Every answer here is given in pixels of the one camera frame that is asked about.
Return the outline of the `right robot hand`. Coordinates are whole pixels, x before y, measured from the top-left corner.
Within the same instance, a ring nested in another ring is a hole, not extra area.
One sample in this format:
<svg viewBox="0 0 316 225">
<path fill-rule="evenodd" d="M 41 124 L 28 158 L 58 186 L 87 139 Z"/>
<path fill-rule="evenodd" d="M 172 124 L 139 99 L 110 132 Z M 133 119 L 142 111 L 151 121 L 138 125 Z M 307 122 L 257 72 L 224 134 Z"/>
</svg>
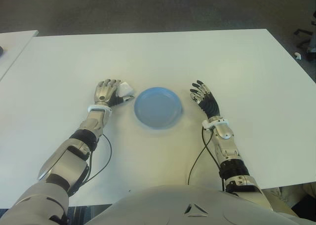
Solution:
<svg viewBox="0 0 316 225">
<path fill-rule="evenodd" d="M 218 103 L 211 93 L 210 89 L 200 80 L 192 83 L 193 88 L 190 89 L 191 99 L 201 108 L 207 118 L 220 116 Z"/>
</svg>

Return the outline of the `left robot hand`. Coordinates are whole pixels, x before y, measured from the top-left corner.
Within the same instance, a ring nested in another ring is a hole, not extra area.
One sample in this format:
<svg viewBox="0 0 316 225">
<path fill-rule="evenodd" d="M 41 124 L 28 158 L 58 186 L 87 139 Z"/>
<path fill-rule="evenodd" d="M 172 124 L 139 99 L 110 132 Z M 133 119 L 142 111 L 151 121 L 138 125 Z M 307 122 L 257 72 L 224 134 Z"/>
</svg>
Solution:
<svg viewBox="0 0 316 225">
<path fill-rule="evenodd" d="M 133 95 L 118 95 L 117 90 L 120 84 L 121 81 L 115 79 L 106 79 L 99 82 L 94 94 L 94 103 L 112 107 L 134 99 Z"/>
</svg>

